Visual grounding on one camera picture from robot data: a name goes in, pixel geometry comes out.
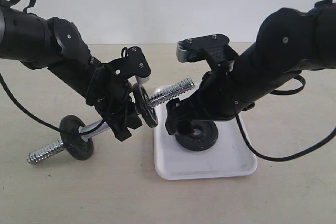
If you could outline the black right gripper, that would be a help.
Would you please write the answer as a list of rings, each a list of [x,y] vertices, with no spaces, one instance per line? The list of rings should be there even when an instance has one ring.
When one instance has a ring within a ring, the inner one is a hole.
[[[213,71],[188,98],[166,104],[165,128],[169,135],[188,135],[191,121],[229,121],[249,107],[249,76]]]

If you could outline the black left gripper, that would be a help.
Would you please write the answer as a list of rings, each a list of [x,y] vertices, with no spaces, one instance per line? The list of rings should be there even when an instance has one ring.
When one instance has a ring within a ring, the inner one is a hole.
[[[142,126],[130,93],[128,78],[116,74],[110,62],[95,68],[86,91],[86,104],[95,108],[120,142],[132,136],[129,129]]]

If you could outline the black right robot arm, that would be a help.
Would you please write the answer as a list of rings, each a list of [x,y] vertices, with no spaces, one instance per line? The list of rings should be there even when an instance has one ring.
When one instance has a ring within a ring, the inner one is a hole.
[[[335,5],[306,13],[279,9],[241,54],[219,34],[180,41],[177,58],[205,60],[210,71],[188,98],[167,103],[165,127],[171,135],[190,133],[193,121],[229,121],[304,70],[335,68]]]

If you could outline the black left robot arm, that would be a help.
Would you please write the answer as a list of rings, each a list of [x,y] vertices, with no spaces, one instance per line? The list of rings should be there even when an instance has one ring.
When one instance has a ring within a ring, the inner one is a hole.
[[[142,126],[129,81],[118,77],[111,62],[93,57],[77,27],[66,19],[43,19],[1,1],[1,58],[31,70],[47,68],[94,107],[120,141]]]

